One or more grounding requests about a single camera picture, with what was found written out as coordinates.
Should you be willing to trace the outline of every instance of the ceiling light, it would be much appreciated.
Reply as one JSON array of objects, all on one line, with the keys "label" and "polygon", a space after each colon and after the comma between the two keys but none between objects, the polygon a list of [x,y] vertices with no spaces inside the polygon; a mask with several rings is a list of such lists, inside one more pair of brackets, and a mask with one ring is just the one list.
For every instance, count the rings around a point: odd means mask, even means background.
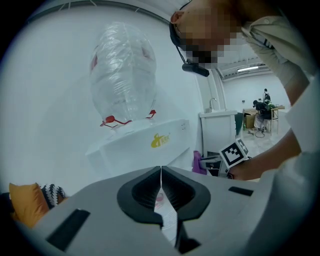
[{"label": "ceiling light", "polygon": [[258,66],[246,67],[246,68],[238,69],[238,72],[247,71],[247,70],[256,70],[258,68],[259,68]]}]

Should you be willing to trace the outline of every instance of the cardboard box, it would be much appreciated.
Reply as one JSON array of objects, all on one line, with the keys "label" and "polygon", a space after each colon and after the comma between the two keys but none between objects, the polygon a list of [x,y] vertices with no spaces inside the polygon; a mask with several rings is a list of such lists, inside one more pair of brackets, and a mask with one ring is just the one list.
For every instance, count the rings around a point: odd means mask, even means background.
[{"label": "cardboard box", "polygon": [[255,127],[255,117],[256,115],[246,115],[245,116],[245,128],[251,129]]},{"label": "cardboard box", "polygon": [[256,109],[255,108],[244,108],[242,110],[242,113],[245,114],[250,114],[250,115],[255,115],[257,113]]}]

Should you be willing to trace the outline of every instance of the purple object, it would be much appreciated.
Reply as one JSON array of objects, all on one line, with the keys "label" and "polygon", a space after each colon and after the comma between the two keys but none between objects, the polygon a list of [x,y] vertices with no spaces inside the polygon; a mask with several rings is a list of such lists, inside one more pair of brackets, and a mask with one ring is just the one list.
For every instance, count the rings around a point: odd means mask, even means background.
[{"label": "purple object", "polygon": [[199,151],[193,151],[193,167],[192,172],[207,175],[207,170],[200,167],[201,154]]}]

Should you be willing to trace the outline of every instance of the white paper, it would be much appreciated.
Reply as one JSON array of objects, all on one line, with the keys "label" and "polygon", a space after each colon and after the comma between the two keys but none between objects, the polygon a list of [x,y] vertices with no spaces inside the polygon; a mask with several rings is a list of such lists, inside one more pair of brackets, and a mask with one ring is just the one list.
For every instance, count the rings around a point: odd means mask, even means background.
[{"label": "white paper", "polygon": [[163,219],[162,233],[174,246],[177,237],[177,212],[169,202],[165,192],[160,188],[155,201],[154,212]]}]

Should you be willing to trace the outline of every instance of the plastic bag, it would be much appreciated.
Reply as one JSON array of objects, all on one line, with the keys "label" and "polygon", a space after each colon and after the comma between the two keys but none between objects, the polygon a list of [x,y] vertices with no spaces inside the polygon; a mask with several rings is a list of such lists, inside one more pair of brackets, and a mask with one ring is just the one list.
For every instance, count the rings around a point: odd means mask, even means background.
[{"label": "plastic bag", "polygon": [[106,120],[146,118],[156,97],[155,53],[136,27],[113,22],[98,37],[90,65],[91,95]]}]

